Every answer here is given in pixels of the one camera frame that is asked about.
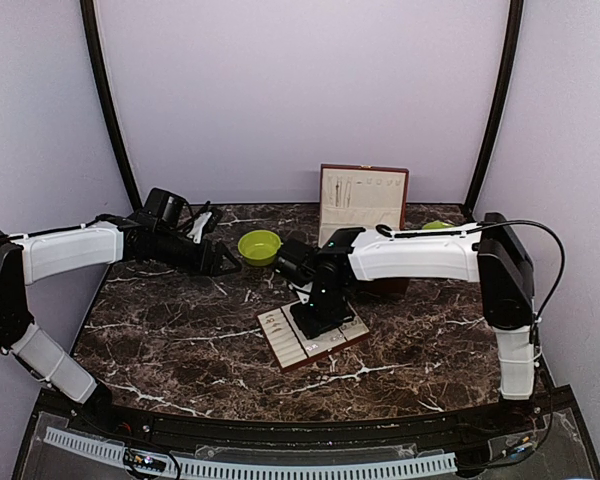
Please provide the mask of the red jewelry tray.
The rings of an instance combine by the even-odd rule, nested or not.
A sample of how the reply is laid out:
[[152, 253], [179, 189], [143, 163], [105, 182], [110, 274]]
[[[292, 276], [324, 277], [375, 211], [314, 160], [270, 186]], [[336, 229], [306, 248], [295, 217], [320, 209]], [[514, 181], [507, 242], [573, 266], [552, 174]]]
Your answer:
[[370, 335], [358, 315], [354, 320], [309, 339], [296, 325], [291, 307], [299, 301], [261, 313], [257, 320], [282, 373], [287, 373], [355, 345]]

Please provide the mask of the red jewelry box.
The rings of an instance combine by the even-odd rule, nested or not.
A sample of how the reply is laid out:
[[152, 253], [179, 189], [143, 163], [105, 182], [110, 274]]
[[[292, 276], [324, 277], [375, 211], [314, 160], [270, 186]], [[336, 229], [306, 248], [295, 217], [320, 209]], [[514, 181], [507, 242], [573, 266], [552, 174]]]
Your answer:
[[323, 164], [320, 168], [318, 245], [336, 230], [384, 224], [405, 226], [409, 170], [406, 168]]

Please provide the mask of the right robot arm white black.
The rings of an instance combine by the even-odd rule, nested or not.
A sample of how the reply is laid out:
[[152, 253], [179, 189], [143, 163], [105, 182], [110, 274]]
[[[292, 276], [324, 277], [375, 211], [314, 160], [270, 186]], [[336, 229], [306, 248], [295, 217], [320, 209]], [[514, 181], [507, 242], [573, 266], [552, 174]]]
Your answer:
[[308, 339], [353, 321], [349, 294], [362, 283], [416, 278], [479, 284], [505, 399], [491, 410], [490, 424], [510, 434], [529, 416], [545, 308], [535, 303], [534, 265], [514, 231], [519, 224], [491, 212], [481, 222], [439, 229], [341, 228], [320, 247], [285, 241], [273, 269], [298, 292], [290, 314]]

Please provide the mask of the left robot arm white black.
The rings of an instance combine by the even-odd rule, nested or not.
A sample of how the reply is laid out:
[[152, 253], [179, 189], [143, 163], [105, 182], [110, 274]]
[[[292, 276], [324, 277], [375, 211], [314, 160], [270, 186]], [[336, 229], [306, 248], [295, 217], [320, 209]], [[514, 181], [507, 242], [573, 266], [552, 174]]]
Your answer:
[[100, 436], [121, 427], [109, 388], [56, 341], [35, 314], [48, 300], [61, 312], [86, 306], [97, 277], [124, 261], [155, 261], [186, 274], [237, 273], [240, 262], [210, 234], [222, 218], [205, 203], [192, 209], [181, 196], [150, 191], [131, 214], [100, 214], [74, 226], [30, 233], [0, 230], [0, 355], [13, 355], [43, 384], [82, 406], [81, 417]]

